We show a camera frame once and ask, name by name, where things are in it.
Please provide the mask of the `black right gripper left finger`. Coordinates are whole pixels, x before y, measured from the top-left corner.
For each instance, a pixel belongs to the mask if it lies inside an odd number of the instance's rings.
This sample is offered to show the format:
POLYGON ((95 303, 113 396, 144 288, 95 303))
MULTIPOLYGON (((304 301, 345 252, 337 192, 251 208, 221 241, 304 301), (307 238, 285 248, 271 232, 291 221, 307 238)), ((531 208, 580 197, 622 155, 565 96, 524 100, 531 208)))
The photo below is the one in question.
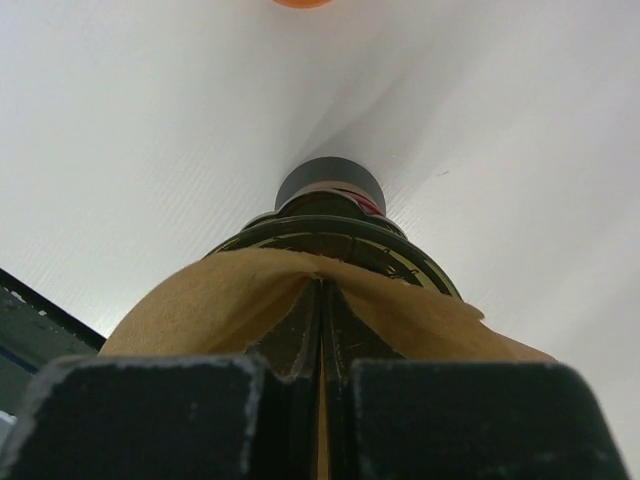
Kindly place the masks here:
POLYGON ((29 386, 5 479, 313 479, 321 285, 242 355, 67 357, 29 386))

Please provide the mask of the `brown paper coffee filter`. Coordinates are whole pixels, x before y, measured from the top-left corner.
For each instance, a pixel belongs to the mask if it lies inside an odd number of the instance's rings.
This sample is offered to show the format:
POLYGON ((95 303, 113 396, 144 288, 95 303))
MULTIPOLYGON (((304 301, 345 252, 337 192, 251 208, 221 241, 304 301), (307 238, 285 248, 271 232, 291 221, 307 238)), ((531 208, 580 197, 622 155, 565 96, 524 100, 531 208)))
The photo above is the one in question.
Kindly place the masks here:
POLYGON ((271 248, 214 253, 175 273, 138 302, 100 352, 245 353, 284 322, 315 281, 335 282, 347 311, 403 358, 553 359, 486 327, 480 310, 439 291, 395 253, 341 260, 271 248))

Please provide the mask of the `green glass coffee dripper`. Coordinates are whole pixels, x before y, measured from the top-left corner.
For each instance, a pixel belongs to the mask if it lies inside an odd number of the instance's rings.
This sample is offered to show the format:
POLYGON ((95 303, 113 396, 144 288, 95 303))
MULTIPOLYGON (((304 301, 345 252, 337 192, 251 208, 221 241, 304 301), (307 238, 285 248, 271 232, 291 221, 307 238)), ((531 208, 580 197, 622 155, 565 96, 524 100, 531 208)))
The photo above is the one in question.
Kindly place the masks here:
POLYGON ((374 204, 339 190, 316 190, 250 221, 215 253, 271 248, 334 258, 385 277, 459 299, 445 271, 374 204))

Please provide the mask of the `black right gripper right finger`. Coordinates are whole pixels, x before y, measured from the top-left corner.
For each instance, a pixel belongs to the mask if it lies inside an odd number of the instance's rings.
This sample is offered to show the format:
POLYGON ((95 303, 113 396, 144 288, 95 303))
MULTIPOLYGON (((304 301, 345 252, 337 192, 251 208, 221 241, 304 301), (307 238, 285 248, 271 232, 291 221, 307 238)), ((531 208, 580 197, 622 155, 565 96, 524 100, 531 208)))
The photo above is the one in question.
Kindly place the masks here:
POLYGON ((625 479, 595 395, 557 363, 404 358, 322 287, 331 479, 625 479))

